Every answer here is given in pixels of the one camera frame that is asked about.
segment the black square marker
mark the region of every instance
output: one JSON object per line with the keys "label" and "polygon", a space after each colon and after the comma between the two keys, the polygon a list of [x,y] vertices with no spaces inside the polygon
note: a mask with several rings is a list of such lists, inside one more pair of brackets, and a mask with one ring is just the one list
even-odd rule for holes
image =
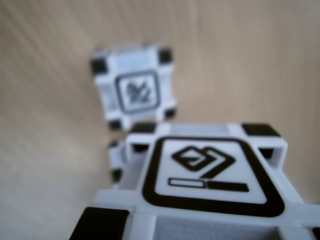
{"label": "black square marker", "polygon": [[320,240],[320,227],[314,227],[312,232],[317,240]]}
{"label": "black square marker", "polygon": [[129,211],[87,207],[69,240],[121,240]]}
{"label": "black square marker", "polygon": [[172,51],[170,48],[162,48],[159,51],[159,63],[160,64],[170,64],[173,61]]}
{"label": "black square marker", "polygon": [[165,110],[165,119],[171,119],[173,118],[177,113],[177,109],[176,108],[171,108],[171,109],[167,109]]}
{"label": "black square marker", "polygon": [[112,130],[119,130],[121,129],[121,121],[120,120],[113,120],[108,122],[110,129]]}
{"label": "black square marker", "polygon": [[153,122],[139,122],[131,128],[130,133],[153,134],[156,126],[157,125]]}
{"label": "black square marker", "polygon": [[[163,151],[166,141],[169,141],[166,145],[168,152]],[[176,147],[174,147],[172,143],[170,143],[172,141],[176,142]],[[248,185],[246,184],[249,182],[223,181],[219,178],[215,178],[216,175],[228,169],[229,166],[237,163],[237,159],[233,159],[233,157],[235,158],[235,156],[231,158],[226,157],[226,155],[231,154],[231,152],[228,153],[225,150],[224,152],[222,152],[223,150],[218,150],[215,144],[218,144],[218,146],[225,144],[229,146],[237,146],[237,148],[243,155],[241,161],[239,161],[238,164],[246,166],[246,169],[252,173],[252,179],[256,181],[261,189],[261,194],[265,196],[266,201],[264,203],[255,203],[250,201],[245,202],[244,200],[237,201],[236,197],[233,197],[233,199],[225,198],[223,200],[219,200],[214,199],[215,197],[213,195],[199,195],[197,197],[194,197],[195,195],[193,193],[190,193],[190,191],[195,191],[194,193],[199,194],[199,192],[196,191],[222,190],[233,193],[234,196],[238,194],[242,196],[250,196],[250,186],[248,187]],[[210,155],[213,158],[207,159],[206,155]],[[220,158],[219,156],[222,156],[222,159],[224,159],[224,161],[217,160],[218,163],[207,173],[204,173],[202,169],[204,170],[205,166],[210,166],[209,168],[211,168],[212,165],[209,164],[214,164],[215,162],[217,162],[215,160],[215,156],[218,158]],[[204,174],[200,176],[200,178],[196,179],[184,178],[181,175],[170,175],[166,186],[167,190],[165,192],[163,192],[162,190],[163,193],[157,193],[157,181],[159,181],[159,179],[161,178],[166,179],[165,177],[163,177],[163,175],[159,175],[161,166],[162,169],[165,169],[163,166],[168,167],[167,164],[161,165],[162,158],[165,159],[164,161],[166,161],[166,163],[168,163],[167,161],[172,161],[173,163],[180,164],[182,168],[188,169],[186,171],[197,171],[198,166],[200,166],[199,164],[202,161],[203,166],[201,166],[202,169],[200,170],[201,174]],[[175,187],[178,188],[178,186],[182,187],[182,189],[190,188],[190,191],[187,191],[187,195],[184,195],[186,193],[184,190],[184,193],[182,195],[179,195],[180,193],[177,193],[176,190],[170,191],[170,189],[172,190],[172,188]],[[142,195],[148,203],[155,206],[194,211],[247,215],[255,217],[276,217],[281,215],[285,210],[285,203],[283,199],[281,198],[278,190],[274,186],[272,180],[268,176],[266,170],[260,163],[251,147],[246,142],[236,138],[168,136],[158,139],[155,144],[149,168],[144,180]]]}
{"label": "black square marker", "polygon": [[108,67],[104,58],[92,59],[90,65],[94,75],[108,73]]}
{"label": "black square marker", "polygon": [[243,129],[249,136],[271,136],[280,137],[270,125],[264,123],[243,123]]}

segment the cube face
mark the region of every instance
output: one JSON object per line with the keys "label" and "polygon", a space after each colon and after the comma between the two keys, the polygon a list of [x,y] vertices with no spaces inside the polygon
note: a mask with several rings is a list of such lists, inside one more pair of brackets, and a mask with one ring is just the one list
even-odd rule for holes
{"label": "cube face", "polygon": [[159,139],[142,190],[153,205],[275,217],[284,202],[250,146],[235,138]]}
{"label": "cube face", "polygon": [[142,72],[119,76],[116,80],[118,99],[124,113],[156,109],[160,103],[157,75]]}

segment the cube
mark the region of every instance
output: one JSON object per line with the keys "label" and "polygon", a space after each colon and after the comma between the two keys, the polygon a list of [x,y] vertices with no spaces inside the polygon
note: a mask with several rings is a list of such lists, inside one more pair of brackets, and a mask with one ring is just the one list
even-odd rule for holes
{"label": "cube", "polygon": [[[117,190],[97,192],[82,231],[123,240],[318,239],[320,206],[304,203],[283,172],[287,149],[265,123],[137,123],[110,144]],[[97,230],[101,219],[117,227]]]}
{"label": "cube", "polygon": [[91,68],[104,119],[112,130],[147,119],[161,122],[176,113],[171,90],[172,51],[157,44],[99,50]]}

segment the wooden surface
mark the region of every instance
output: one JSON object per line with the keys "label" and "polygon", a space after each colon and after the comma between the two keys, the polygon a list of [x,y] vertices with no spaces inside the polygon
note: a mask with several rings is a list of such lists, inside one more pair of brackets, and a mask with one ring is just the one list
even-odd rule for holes
{"label": "wooden surface", "polygon": [[0,234],[64,240],[110,186],[89,56],[99,47],[172,46],[176,122],[271,123],[285,172],[320,203],[320,2],[1,0]]}

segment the black outline square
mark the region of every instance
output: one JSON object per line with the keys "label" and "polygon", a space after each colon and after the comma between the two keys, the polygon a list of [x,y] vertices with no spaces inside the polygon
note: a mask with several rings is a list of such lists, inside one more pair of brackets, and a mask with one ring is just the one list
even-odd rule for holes
{"label": "black outline square", "polygon": [[[145,75],[152,75],[153,76],[153,80],[154,80],[154,83],[155,83],[154,84],[155,85],[155,92],[156,92],[156,96],[157,96],[157,101],[156,101],[155,105],[151,106],[151,107],[137,109],[137,110],[126,110],[125,106],[124,106],[121,90],[120,90],[120,81],[121,80],[126,80],[126,79],[128,79],[130,77],[145,76]],[[116,92],[117,92],[117,95],[118,95],[120,106],[121,106],[121,109],[122,109],[122,111],[124,113],[131,114],[131,113],[144,112],[144,111],[147,111],[147,110],[156,109],[160,105],[160,90],[159,90],[158,76],[153,71],[143,71],[143,72],[135,72],[135,73],[129,73],[129,74],[120,75],[115,79],[115,85],[116,85]]]}
{"label": "black outline square", "polygon": [[[193,140],[193,141],[219,141],[236,142],[243,150],[254,175],[266,197],[264,204],[245,203],[235,201],[208,200],[190,197],[159,195],[155,192],[158,176],[158,168],[161,158],[163,144],[166,140]],[[244,141],[236,138],[206,138],[206,137],[175,137],[168,136],[160,138],[154,147],[150,165],[144,180],[142,189],[144,199],[155,206],[187,209],[204,212],[214,212],[223,214],[247,215],[255,217],[276,217],[285,210],[285,203],[279,192],[268,176],[266,170],[261,165],[251,147]]]}

